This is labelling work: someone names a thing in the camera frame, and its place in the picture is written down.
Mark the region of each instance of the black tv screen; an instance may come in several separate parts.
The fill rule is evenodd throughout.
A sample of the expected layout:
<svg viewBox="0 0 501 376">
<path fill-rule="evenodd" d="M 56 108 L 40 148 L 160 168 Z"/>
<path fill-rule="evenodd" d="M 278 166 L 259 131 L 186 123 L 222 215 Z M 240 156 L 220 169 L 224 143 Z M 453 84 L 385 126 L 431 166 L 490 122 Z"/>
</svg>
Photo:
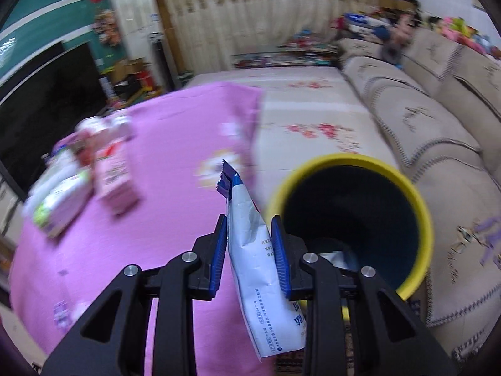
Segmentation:
<svg viewBox="0 0 501 376">
<path fill-rule="evenodd" d="M 54 45 L 49 46 L 46 50 L 27 61 L 0 86 L 0 102 L 12 89 L 19 85 L 40 66 L 43 66 L 56 56 L 61 55 L 64 51 L 63 43 L 56 42 Z"/>
<path fill-rule="evenodd" d="M 105 106 L 87 44 L 56 56 L 0 101 L 0 162 L 23 192 L 18 196 L 26 198 L 45 170 L 42 156 Z"/>
</svg>

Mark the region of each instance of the trash can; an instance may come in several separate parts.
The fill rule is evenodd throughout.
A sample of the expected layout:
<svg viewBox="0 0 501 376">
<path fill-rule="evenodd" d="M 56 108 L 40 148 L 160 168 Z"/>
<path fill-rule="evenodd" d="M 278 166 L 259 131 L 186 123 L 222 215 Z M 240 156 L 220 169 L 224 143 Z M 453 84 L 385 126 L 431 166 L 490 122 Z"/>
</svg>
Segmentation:
<svg viewBox="0 0 501 376">
<path fill-rule="evenodd" d="M 343 251 L 349 268 L 372 266 L 407 300 L 424 280 L 433 249 L 427 206 L 395 168 L 368 156 L 312 159 L 280 186 L 266 211 L 308 251 Z"/>
</svg>

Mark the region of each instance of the green wall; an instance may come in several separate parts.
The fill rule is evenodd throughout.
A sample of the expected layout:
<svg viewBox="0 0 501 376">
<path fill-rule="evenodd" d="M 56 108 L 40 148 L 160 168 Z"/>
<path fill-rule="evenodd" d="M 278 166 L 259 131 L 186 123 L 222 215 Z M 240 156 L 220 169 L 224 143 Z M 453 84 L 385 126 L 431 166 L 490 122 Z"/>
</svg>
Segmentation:
<svg viewBox="0 0 501 376">
<path fill-rule="evenodd" d="M 9 16 L 3 29 L 15 24 L 27 15 L 50 4 L 61 0 L 20 0 L 11 15 Z M 15 37 L 16 45 L 13 48 L 12 56 L 8 62 L 0 68 L 0 77 L 5 75 L 12 67 L 20 61 L 39 50 L 52 41 L 85 26 L 94 23 L 94 16 L 102 9 L 110 8 L 108 0 L 99 3 L 92 3 L 90 0 L 82 0 L 65 5 L 50 11 L 42 16 L 33 19 L 27 24 L 16 29 L 14 32 L 0 40 L 2 45 L 8 39 Z M 121 45 L 110 47 L 102 45 L 94 31 L 87 32 L 75 39 L 64 43 L 67 49 L 88 42 L 95 60 L 102 59 L 103 65 L 98 66 L 100 70 L 112 66 L 116 61 L 126 57 Z"/>
</svg>

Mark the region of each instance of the beige curtain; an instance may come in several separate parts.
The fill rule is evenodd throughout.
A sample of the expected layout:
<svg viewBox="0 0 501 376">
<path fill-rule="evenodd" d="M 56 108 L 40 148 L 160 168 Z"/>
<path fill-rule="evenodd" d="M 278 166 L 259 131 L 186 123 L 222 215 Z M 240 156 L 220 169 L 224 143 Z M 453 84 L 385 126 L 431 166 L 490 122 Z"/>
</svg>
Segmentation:
<svg viewBox="0 0 501 376">
<path fill-rule="evenodd" d="M 166 0 L 187 67 L 196 74 L 231 69 L 231 56 L 283 43 L 308 27 L 327 34 L 346 11 L 372 0 Z"/>
</svg>

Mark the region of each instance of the sofa cushion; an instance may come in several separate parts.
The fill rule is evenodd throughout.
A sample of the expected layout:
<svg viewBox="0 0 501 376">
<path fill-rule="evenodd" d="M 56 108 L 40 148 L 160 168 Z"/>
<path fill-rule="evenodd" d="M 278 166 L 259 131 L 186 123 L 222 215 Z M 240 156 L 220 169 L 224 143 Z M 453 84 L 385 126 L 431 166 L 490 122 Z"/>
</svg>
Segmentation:
<svg viewBox="0 0 501 376">
<path fill-rule="evenodd" d="M 427 149 L 440 143 L 480 150 L 456 117 L 408 85 L 380 87 L 372 99 L 372 111 L 404 167 L 412 166 Z"/>
<path fill-rule="evenodd" d="M 365 92 L 365 101 L 366 101 L 366 105 L 367 107 L 369 107 L 369 109 L 371 111 L 374 111 L 374 96 L 376 95 L 376 93 L 378 91 L 381 90 L 382 87 L 386 87 L 386 86 L 401 86 L 402 85 L 402 82 L 400 81 L 395 81 L 393 79 L 376 79 L 375 81 L 373 81 L 370 86 L 367 87 L 366 89 L 366 92 Z"/>
<path fill-rule="evenodd" d="M 482 347 L 501 314 L 501 289 L 467 315 L 430 328 L 431 334 L 457 363 L 464 364 Z"/>
<path fill-rule="evenodd" d="M 482 148 L 487 170 L 501 178 L 501 71 L 490 59 L 465 49 L 435 95 Z"/>
<path fill-rule="evenodd" d="M 415 176 L 419 170 L 429 162 L 435 162 L 440 158 L 453 158 L 464 164 L 477 168 L 485 168 L 480 155 L 470 149 L 453 143 L 439 143 L 424 151 L 419 159 L 410 166 L 403 166 L 403 172 L 407 177 Z"/>
<path fill-rule="evenodd" d="M 482 168 L 442 157 L 413 178 L 435 233 L 427 325 L 470 315 L 501 286 L 501 192 Z"/>
<path fill-rule="evenodd" d="M 364 101 L 374 82 L 381 80 L 399 81 L 424 92 L 419 83 L 394 65 L 367 56 L 350 58 L 343 72 Z"/>
<path fill-rule="evenodd" d="M 434 95 L 462 46 L 429 29 L 417 28 L 412 44 L 404 51 L 404 71 L 430 94 Z"/>
<path fill-rule="evenodd" d="M 344 38 L 339 41 L 339 46 L 344 52 L 340 59 L 341 65 L 346 63 L 346 61 L 353 56 L 369 56 L 371 58 L 381 59 L 382 45 L 375 44 L 374 42 Z"/>
</svg>

